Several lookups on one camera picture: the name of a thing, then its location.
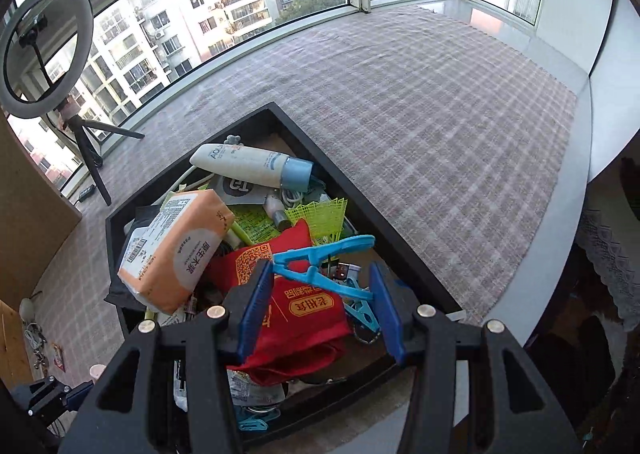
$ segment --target red shopping bag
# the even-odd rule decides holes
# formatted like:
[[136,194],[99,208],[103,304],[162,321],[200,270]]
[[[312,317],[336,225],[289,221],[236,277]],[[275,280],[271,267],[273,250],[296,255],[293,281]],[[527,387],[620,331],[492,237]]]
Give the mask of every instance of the red shopping bag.
[[[267,243],[214,257],[203,278],[226,294],[248,282],[258,259],[272,259],[278,252],[307,246],[312,246],[309,228],[300,220]],[[306,260],[289,264],[296,272],[306,272],[308,267]],[[258,384],[277,384],[324,368],[342,356],[335,341],[350,333],[340,296],[276,275],[254,353],[233,369],[248,373]]]

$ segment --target light blue bottle cap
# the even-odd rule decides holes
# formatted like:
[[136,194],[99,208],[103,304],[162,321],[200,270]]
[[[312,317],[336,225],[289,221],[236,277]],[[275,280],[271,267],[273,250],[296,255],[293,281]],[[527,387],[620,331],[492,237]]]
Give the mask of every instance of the light blue bottle cap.
[[289,159],[282,168],[280,187],[297,192],[307,192],[309,190],[309,178],[313,166],[314,164],[310,161],[289,156]]

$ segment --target black tray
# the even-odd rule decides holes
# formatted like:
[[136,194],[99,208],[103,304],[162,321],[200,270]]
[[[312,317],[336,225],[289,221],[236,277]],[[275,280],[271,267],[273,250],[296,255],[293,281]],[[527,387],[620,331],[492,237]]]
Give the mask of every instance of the black tray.
[[[201,144],[221,144],[229,134],[240,134],[245,145],[256,145],[276,133],[290,147],[296,157],[314,162],[313,174],[326,183],[331,198],[348,199],[346,215],[361,234],[376,237],[376,253],[407,283],[421,303],[435,306],[444,313],[461,308],[431,273],[411,247],[386,221],[375,207],[360,193],[347,177],[327,158],[314,142],[278,107],[271,102]],[[200,145],[187,152],[149,181],[118,207],[106,220],[107,256],[111,278],[117,279],[116,261],[122,251],[126,235],[124,226],[135,217],[136,207],[151,205],[189,167],[189,158]],[[195,182],[208,173],[196,169],[185,183]],[[144,318],[140,311],[117,308],[122,333],[127,336]],[[245,445],[258,444],[286,436],[291,432],[320,420],[323,416],[343,408],[397,373],[393,360],[387,355],[351,375],[346,382],[329,386],[320,394],[304,401],[299,408],[285,409],[282,416],[270,423],[262,433],[243,433]]]

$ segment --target tripod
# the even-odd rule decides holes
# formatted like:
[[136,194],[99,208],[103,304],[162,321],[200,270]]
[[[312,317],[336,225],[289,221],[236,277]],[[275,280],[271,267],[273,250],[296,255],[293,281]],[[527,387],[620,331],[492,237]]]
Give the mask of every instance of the tripod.
[[[65,76],[65,74],[62,74],[62,76],[58,80],[56,80],[55,83],[53,83],[51,81],[51,78],[49,78],[37,44],[38,31],[46,28],[47,25],[46,18],[43,17],[42,20],[19,39],[21,47],[33,47],[33,50],[36,53],[36,57],[38,59],[38,64],[40,65],[40,70],[42,71],[42,74],[44,75],[44,78],[49,85],[49,89],[42,94],[39,100],[47,97],[53,91],[53,89],[56,88],[56,85],[62,80],[62,77]],[[80,151],[82,160],[89,170],[89,174],[91,174],[91,177],[94,179],[95,185],[98,187],[98,190],[100,191],[100,194],[102,195],[105,203],[107,203],[107,206],[110,206],[111,196],[109,195],[107,187],[105,187],[104,182],[100,177],[100,172],[98,171],[98,168],[102,166],[102,156],[100,156],[100,154],[95,150],[94,144],[92,144],[89,136],[86,134],[85,129],[103,130],[104,132],[121,134],[123,136],[129,136],[131,138],[137,138],[139,140],[144,138],[145,135],[141,132],[135,132],[133,130],[123,129],[121,127],[112,126],[110,124],[96,122],[95,120],[85,120],[84,118],[81,118],[77,112],[70,112],[69,110],[66,110],[65,107],[67,106],[68,100],[63,100],[56,107],[56,111],[62,117],[62,120],[64,121],[64,127],[68,127],[74,134],[76,138],[76,145],[78,146],[78,150]]]

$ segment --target tree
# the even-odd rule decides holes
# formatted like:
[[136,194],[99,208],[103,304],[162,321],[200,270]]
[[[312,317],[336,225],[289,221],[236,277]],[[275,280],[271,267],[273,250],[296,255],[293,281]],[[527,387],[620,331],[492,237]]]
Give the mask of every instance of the tree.
[[276,25],[343,4],[344,0],[293,0],[284,12],[280,12]]

